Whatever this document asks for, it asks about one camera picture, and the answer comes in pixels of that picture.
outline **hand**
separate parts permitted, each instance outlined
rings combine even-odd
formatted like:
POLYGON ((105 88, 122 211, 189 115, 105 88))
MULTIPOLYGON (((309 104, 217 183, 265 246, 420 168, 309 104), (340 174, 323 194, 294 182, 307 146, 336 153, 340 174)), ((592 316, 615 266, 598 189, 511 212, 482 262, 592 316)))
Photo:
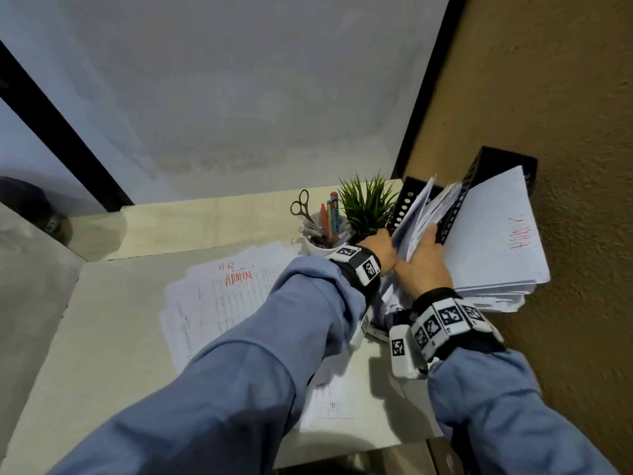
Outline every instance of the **hand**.
POLYGON ((400 285, 415 300, 433 288, 453 288, 453 279, 444 263, 444 247, 435 243, 437 225, 430 225, 422 235, 415 253, 407 263, 398 260, 394 271, 400 285))
POLYGON ((367 237, 358 245, 364 246, 374 252, 374 255, 380 260, 380 273, 382 275, 389 273, 398 261, 396 249, 391 244, 389 232, 384 228, 378 230, 376 235, 367 237))

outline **white desk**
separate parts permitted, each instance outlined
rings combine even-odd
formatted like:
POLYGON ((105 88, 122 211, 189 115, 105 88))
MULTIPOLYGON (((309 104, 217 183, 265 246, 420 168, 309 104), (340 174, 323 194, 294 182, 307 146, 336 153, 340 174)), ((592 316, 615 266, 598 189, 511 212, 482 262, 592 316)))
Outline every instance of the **white desk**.
MULTIPOLYGON (((321 200, 331 190, 311 189, 310 194, 313 200, 321 200)), ((133 247, 139 255, 164 255, 85 265, 0 475, 43 473, 109 416, 169 383, 175 372, 158 323, 165 284, 182 278, 188 266, 228 256, 245 246, 200 250, 205 244, 296 238, 296 219, 286 212, 297 193, 213 199, 206 204, 192 201, 194 207, 188 209, 190 202, 135 206, 113 215, 120 217, 117 223, 123 217, 127 229, 121 232, 124 236, 118 246, 112 244, 101 252, 102 258, 133 256, 133 247), (226 206, 235 211, 227 211, 226 206), (252 227, 263 236, 254 237, 252 227), (196 250, 173 253, 187 247, 196 250)), ((107 217, 83 217, 75 226, 95 220, 99 220, 99 230, 111 222, 107 217)), ((75 242, 75 247, 91 247, 93 259, 102 248, 94 238, 99 230, 92 230, 92 247, 85 239, 75 242)), ((441 435, 425 383, 393 378, 386 346, 365 340, 352 357, 351 373, 356 417, 320 420, 313 432, 292 431, 282 443, 278 467, 441 435)))

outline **person's right arm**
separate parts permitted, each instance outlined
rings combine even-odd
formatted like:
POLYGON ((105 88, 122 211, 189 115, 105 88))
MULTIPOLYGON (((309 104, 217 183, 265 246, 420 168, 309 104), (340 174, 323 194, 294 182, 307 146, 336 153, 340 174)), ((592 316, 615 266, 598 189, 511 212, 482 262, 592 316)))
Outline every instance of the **person's right arm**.
MULTIPOLYGON (((435 230, 424 234, 409 263, 396 264, 401 286, 414 300, 453 288, 435 230)), ((464 441, 470 445, 478 465, 469 467, 472 473, 617 473, 589 439, 543 403, 536 378, 517 351, 482 353, 458 346, 432 365, 429 396, 440 427, 454 446, 459 444, 462 458, 464 441)))

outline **black frame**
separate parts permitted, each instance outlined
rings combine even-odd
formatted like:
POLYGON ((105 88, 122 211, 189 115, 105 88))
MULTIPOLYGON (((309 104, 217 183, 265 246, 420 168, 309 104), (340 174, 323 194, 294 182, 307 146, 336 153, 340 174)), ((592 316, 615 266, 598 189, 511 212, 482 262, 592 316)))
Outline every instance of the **black frame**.
MULTIPOLYGON (((449 0, 391 178, 402 178, 466 0, 449 0)), ((0 41, 0 98, 108 211, 132 200, 0 41)))

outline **green plant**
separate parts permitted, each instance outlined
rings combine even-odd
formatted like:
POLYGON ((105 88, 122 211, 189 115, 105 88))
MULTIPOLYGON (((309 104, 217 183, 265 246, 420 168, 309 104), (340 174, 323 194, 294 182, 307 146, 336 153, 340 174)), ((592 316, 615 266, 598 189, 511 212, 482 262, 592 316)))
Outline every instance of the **green plant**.
POLYGON ((339 199, 358 239, 363 240, 384 228, 398 196, 387 186, 385 177, 378 173, 371 180, 365 179, 364 193, 358 174, 346 182, 340 178, 339 181, 339 199))

